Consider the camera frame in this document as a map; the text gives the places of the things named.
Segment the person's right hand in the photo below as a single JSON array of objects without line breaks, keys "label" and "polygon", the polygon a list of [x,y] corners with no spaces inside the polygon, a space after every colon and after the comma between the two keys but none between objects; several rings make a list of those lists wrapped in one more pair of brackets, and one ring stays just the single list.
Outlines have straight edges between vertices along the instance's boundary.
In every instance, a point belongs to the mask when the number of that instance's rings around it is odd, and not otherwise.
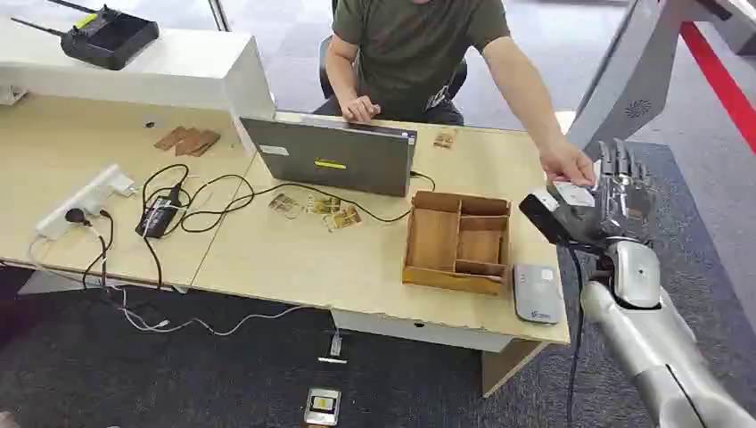
[{"label": "person's right hand", "polygon": [[339,101],[342,117],[355,123],[368,123],[382,112],[381,107],[372,100],[362,95],[357,98]]}]

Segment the person's left hand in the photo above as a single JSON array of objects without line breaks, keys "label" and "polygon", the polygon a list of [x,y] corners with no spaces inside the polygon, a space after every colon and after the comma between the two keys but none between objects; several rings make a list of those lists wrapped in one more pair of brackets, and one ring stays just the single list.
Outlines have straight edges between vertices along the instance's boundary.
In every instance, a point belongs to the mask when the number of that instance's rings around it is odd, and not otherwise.
[{"label": "person's left hand", "polygon": [[563,136],[538,143],[537,147],[541,166],[550,181],[571,182],[582,186],[596,183],[591,159]]}]

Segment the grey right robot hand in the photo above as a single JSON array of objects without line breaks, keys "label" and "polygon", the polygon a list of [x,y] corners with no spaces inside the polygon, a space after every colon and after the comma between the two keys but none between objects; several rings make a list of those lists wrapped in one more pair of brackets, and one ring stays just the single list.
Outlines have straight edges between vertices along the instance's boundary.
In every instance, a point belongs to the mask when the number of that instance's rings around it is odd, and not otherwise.
[{"label": "grey right robot hand", "polygon": [[604,247],[621,238],[647,243],[654,190],[646,165],[620,139],[600,141],[596,149],[596,184],[552,182],[555,218],[573,243]]}]

